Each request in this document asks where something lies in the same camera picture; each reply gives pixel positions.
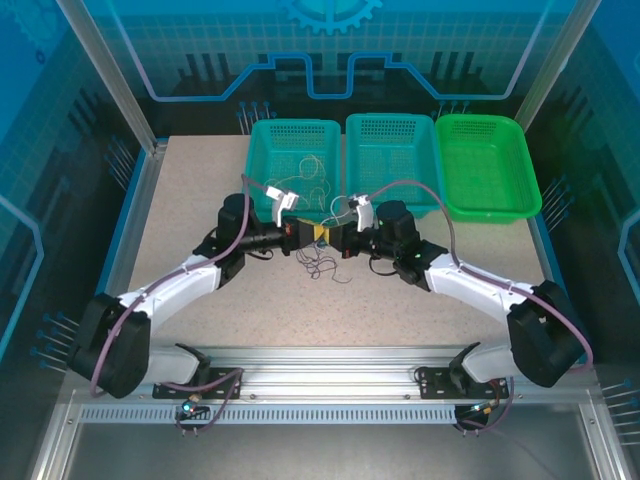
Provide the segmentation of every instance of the gear logo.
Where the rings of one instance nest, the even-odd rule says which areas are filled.
[[[59,28],[55,0],[0,0],[0,14],[12,15],[22,33],[36,48],[43,48]]]
[[[360,21],[373,18],[373,9],[382,7],[381,0],[282,0],[289,20],[297,20],[301,28],[311,27],[314,34],[324,31],[333,35],[360,28]]]

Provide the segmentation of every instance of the work table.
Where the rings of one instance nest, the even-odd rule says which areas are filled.
[[[130,289],[175,268],[217,222],[224,198],[241,190],[249,137],[171,137],[136,258]],[[438,211],[417,220],[422,238],[449,247]],[[540,283],[542,271],[527,222],[456,223],[457,250],[467,263],[513,280]],[[223,289],[193,302],[158,331],[158,343],[197,346],[464,345],[499,338],[495,320],[463,303],[397,277],[380,277],[366,255],[338,262],[312,280],[295,256],[247,257]],[[376,262],[375,268],[390,268]]]

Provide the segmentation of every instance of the teal plastic basket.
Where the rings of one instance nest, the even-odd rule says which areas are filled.
[[[395,180],[412,179],[444,201],[444,181],[433,120],[425,115],[356,114],[347,118],[347,194],[372,194]],[[424,190],[397,186],[376,197],[374,207],[402,200],[414,215],[438,208]]]
[[[251,132],[245,173],[300,199],[295,215],[320,222],[340,195],[340,125],[330,120],[260,120]],[[252,187],[258,218],[271,221],[272,200]]]

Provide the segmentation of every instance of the green plastic basket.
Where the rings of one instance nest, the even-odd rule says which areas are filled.
[[[511,223],[536,215],[542,198],[520,125],[493,115],[445,115],[436,122],[451,217]]]
[[[330,120],[260,120],[251,132],[245,173],[296,192],[295,214],[320,222],[341,193],[340,142],[340,125]],[[251,196],[258,218],[271,221],[272,200],[255,187]]]
[[[425,115],[355,114],[347,118],[347,193],[374,193],[395,180],[424,183],[444,199],[438,142],[433,120]],[[402,200],[415,215],[437,209],[424,190],[398,186],[376,198]]]

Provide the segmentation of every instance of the transparent acrylic wall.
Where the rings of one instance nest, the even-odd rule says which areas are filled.
[[[139,147],[55,2],[1,2],[0,13],[0,476],[9,479],[30,472],[73,335],[47,315],[78,320],[94,295]]]
[[[513,116],[575,0],[86,4],[163,136],[273,114]]]
[[[587,324],[603,386],[640,383],[640,4],[602,0],[527,139],[545,191],[539,225]],[[610,394],[625,393],[620,388]],[[631,394],[612,399],[624,403]],[[613,413],[623,442],[631,404]],[[638,445],[629,445],[640,465]]]

